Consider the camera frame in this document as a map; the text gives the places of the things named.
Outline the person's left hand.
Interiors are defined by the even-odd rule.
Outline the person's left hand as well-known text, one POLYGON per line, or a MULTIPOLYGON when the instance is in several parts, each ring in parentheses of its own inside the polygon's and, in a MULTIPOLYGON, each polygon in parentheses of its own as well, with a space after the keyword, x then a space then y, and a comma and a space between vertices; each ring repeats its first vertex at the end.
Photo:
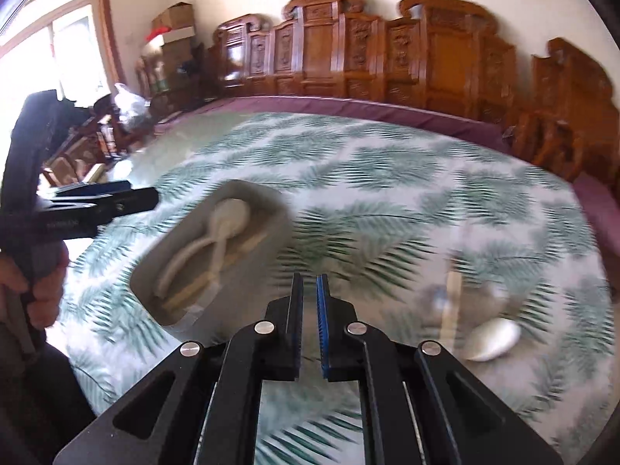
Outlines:
MULTIPOLYGON (((56 321, 60 302, 63 297, 63 286, 69 262, 66 244, 60 244, 60 259, 56 269, 34 284, 34 301, 28 304, 29 320, 37 330, 44 330, 56 321)), ((19 270, 13 258, 1 254, 1 322, 9 322, 7 296, 10 292, 20 295, 28 291, 28 281, 19 270)))

